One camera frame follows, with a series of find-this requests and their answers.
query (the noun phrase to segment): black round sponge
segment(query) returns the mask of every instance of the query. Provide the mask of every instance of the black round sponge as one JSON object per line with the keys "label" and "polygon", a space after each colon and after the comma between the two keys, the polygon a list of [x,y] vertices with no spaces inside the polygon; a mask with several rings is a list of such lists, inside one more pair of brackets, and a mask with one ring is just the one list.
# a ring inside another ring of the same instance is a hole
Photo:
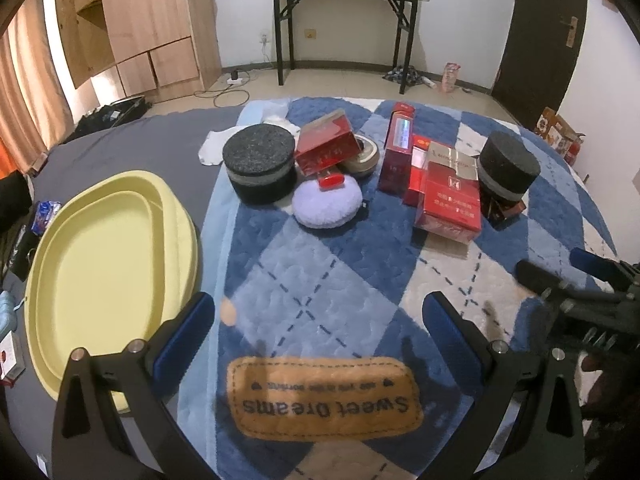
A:
{"label": "black round sponge", "polygon": [[273,124],[254,124],[231,137],[222,149],[222,159],[240,199],[267,204],[293,191],[295,147],[293,136]]}
{"label": "black round sponge", "polygon": [[519,139],[505,132],[489,135],[478,158],[478,178],[499,202],[518,203],[539,174],[538,160]]}

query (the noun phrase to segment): yellow plastic basin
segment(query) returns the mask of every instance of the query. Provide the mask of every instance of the yellow plastic basin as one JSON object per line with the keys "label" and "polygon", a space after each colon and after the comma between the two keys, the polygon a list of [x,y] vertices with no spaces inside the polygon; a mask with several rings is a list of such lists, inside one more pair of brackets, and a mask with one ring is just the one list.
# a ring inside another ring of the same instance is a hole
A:
{"label": "yellow plastic basin", "polygon": [[[193,292],[195,230],[159,177],[121,173],[67,203],[47,228],[27,282],[36,374],[55,400],[70,352],[120,352],[148,340]],[[122,394],[114,394],[126,411]]]}

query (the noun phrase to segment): blue quilt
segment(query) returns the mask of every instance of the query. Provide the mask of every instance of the blue quilt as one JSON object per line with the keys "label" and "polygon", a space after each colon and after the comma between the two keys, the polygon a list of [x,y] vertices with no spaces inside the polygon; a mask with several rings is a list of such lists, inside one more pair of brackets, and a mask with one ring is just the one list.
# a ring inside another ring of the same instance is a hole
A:
{"label": "blue quilt", "polygon": [[[260,122],[264,103],[250,103],[239,125]],[[302,126],[343,108],[355,131],[382,148],[392,101],[302,98],[287,119]],[[449,108],[415,104],[421,135],[479,153],[501,130],[519,136],[540,162],[541,176],[524,197],[527,209],[496,232],[482,233],[460,254],[439,237],[411,243],[415,209],[378,192],[376,174],[363,184],[365,221],[329,234],[309,232],[292,216],[290,197],[267,207],[239,202],[221,171],[202,231],[202,290],[233,315],[216,322],[181,387],[178,423],[225,480],[383,480],[415,478],[456,429],[472,403],[456,386],[424,329],[422,300],[441,290],[488,340],[540,348],[546,314],[518,286],[517,261],[528,258],[579,286],[603,287],[569,264],[586,248],[614,257],[598,208],[562,158],[514,124]],[[360,441],[274,442],[242,434],[226,398],[226,370],[236,358],[395,358],[413,373],[424,413],[420,427],[400,436]]]}

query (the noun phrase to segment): orange label patch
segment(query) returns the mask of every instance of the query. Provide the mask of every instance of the orange label patch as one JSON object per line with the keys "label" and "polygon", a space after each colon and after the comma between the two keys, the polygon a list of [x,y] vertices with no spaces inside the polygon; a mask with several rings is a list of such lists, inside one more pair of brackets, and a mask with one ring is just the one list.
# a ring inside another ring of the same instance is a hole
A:
{"label": "orange label patch", "polygon": [[368,440],[408,433],[423,418],[411,370],[386,357],[242,357],[226,385],[238,429],[263,440]]}

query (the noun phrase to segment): red box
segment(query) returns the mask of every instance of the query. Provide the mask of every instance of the red box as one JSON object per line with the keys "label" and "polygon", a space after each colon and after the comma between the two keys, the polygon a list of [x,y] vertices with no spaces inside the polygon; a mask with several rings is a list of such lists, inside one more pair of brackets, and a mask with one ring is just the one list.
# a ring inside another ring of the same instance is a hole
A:
{"label": "red box", "polygon": [[404,196],[411,176],[414,151],[414,112],[405,103],[396,103],[386,131],[385,159],[380,170],[378,189]]}
{"label": "red box", "polygon": [[482,229],[476,160],[432,142],[415,225],[468,244]]}
{"label": "red box", "polygon": [[302,127],[294,158],[302,174],[310,176],[359,153],[351,123],[340,109]]}
{"label": "red box", "polygon": [[429,153],[430,140],[427,137],[414,134],[414,152],[411,156],[411,173],[409,176],[409,187],[404,194],[403,203],[411,207],[418,207],[422,194],[422,179],[426,170],[424,169]]}

